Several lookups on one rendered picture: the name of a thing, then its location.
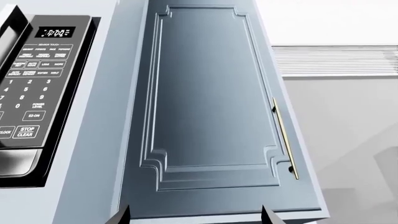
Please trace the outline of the blue-grey panelled cabinet door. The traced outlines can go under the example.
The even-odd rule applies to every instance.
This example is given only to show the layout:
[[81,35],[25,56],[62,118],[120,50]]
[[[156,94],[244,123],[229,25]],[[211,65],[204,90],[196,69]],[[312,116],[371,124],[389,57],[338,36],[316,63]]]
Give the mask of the blue-grey panelled cabinet door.
[[284,87],[254,0],[149,0],[121,191],[132,218],[324,218]]

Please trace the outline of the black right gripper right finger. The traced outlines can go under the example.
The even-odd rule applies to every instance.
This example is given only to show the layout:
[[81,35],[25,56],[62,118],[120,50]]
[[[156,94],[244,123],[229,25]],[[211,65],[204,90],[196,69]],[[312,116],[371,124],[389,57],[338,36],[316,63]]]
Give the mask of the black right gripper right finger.
[[272,210],[262,206],[262,224],[286,224]]

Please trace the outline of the white slatted wall vent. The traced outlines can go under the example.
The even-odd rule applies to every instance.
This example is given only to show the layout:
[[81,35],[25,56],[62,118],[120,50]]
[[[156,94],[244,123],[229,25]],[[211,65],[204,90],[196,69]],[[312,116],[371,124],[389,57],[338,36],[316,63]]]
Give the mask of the white slatted wall vent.
[[398,45],[280,45],[272,50],[286,78],[398,76]]

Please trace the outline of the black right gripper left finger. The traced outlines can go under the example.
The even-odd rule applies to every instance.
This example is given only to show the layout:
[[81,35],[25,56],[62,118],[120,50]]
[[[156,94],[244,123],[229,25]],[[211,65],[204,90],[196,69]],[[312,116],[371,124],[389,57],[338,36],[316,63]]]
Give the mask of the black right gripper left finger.
[[131,216],[129,206],[121,207],[105,224],[130,224]]

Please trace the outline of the black microwave oven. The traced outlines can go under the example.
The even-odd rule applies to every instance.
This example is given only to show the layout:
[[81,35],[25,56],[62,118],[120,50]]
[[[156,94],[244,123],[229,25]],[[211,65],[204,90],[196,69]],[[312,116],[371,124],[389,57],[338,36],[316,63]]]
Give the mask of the black microwave oven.
[[45,186],[100,19],[0,12],[0,189]]

